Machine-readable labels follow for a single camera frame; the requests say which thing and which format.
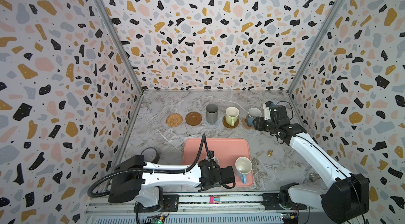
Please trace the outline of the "cork paw coaster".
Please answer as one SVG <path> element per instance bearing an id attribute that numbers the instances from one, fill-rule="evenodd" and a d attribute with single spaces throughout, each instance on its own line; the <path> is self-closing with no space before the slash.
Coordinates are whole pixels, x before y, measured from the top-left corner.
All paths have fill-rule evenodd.
<path id="1" fill-rule="evenodd" d="M 247 129 L 247 130 L 254 129 L 253 126 L 248 125 L 248 119 L 247 118 L 242 119 L 242 124 L 243 124 L 244 128 Z"/>

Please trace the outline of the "brown rattan woven coaster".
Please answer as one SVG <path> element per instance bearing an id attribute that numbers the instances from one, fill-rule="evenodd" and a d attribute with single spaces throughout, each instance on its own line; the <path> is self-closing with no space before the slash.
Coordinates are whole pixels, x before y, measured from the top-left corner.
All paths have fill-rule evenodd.
<path id="1" fill-rule="evenodd" d="M 166 118 L 166 124 L 170 127 L 178 127 L 182 124 L 183 122 L 183 118 L 180 114 L 178 113 L 173 113 L 170 114 L 167 118 Z"/>

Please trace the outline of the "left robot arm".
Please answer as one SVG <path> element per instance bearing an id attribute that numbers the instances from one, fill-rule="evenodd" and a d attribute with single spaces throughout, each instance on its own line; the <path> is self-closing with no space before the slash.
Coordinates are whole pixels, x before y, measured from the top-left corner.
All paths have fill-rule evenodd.
<path id="1" fill-rule="evenodd" d="M 163 187 L 188 186 L 200 192 L 236 186 L 232 166 L 221 168 L 214 160 L 202 136 L 197 155 L 190 165 L 171 166 L 146 162 L 143 155 L 135 155 L 119 164 L 115 171 L 92 184 L 87 194 L 91 198 L 107 196 L 108 202 L 119 204 L 135 200 L 144 208 L 163 204 Z"/>

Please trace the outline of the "dark brown wooden coaster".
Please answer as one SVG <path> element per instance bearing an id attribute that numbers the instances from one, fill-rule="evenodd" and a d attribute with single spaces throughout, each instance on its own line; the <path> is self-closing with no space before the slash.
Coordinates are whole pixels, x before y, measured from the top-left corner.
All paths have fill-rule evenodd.
<path id="1" fill-rule="evenodd" d="M 190 112 L 186 115 L 186 123 L 190 126 L 197 126 L 201 123 L 202 116 L 198 112 Z"/>

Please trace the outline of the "light brown wooden coaster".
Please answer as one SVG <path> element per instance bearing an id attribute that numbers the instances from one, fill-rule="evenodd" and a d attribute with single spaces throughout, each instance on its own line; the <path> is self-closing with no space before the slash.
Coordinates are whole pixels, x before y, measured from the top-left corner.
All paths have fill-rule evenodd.
<path id="1" fill-rule="evenodd" d="M 236 122 L 235 122 L 235 124 L 232 126 L 232 125 L 230 125 L 230 124 L 227 123 L 226 117 L 224 116 L 224 117 L 223 117 L 223 120 L 222 120 L 222 123 L 223 123 L 223 125 L 224 125 L 226 128 L 235 129 L 235 128 L 238 127 L 238 125 L 239 125 L 239 119 L 237 119 Z"/>

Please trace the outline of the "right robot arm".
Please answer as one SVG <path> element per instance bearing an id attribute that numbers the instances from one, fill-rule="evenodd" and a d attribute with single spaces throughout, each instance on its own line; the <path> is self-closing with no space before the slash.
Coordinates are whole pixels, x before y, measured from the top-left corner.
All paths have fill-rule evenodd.
<path id="1" fill-rule="evenodd" d="M 253 120 L 255 130 L 269 132 L 298 152 L 315 170 L 328 188 L 326 192 L 299 183 L 279 190 L 279 205 L 290 209 L 306 205 L 319 210 L 336 224 L 342 224 L 369 211 L 369 179 L 354 174 L 330 157 L 300 124 L 291 123 L 284 105 L 271 101 L 263 105 L 264 116 Z"/>

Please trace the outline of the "green mug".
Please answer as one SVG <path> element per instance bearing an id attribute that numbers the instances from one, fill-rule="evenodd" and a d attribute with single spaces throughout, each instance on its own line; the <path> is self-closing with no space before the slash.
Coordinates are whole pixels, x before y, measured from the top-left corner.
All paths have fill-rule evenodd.
<path id="1" fill-rule="evenodd" d="M 236 107 L 228 107 L 225 113 L 227 123 L 233 126 L 239 118 L 239 109 Z"/>

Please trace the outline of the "light blue woven coaster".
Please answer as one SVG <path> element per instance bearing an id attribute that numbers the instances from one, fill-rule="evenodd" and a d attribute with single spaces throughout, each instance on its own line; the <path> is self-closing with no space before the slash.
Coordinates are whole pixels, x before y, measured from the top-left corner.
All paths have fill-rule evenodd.
<path id="1" fill-rule="evenodd" d="M 209 120 L 205 120 L 205 122 L 207 123 L 207 125 L 219 125 L 221 122 L 221 119 L 218 117 L 215 122 L 211 122 Z"/>

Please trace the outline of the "dark grey mug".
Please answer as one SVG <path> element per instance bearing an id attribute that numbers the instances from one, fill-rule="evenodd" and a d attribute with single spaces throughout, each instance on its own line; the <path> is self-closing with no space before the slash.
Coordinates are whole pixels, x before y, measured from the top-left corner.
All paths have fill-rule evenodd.
<path id="1" fill-rule="evenodd" d="M 215 122 L 218 118 L 218 106 L 215 104 L 209 104 L 206 106 L 206 120 Z"/>

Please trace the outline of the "pink handled cream mug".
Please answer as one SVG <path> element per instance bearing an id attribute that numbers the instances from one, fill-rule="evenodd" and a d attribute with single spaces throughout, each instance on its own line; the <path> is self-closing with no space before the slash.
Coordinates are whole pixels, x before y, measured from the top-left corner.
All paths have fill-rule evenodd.
<path id="1" fill-rule="evenodd" d="M 218 161 L 218 159 L 217 159 L 216 157 L 212 157 L 212 158 L 207 157 L 206 159 L 207 159 L 208 161 L 214 162 L 214 163 L 216 163 L 217 165 L 219 165 L 219 161 Z"/>

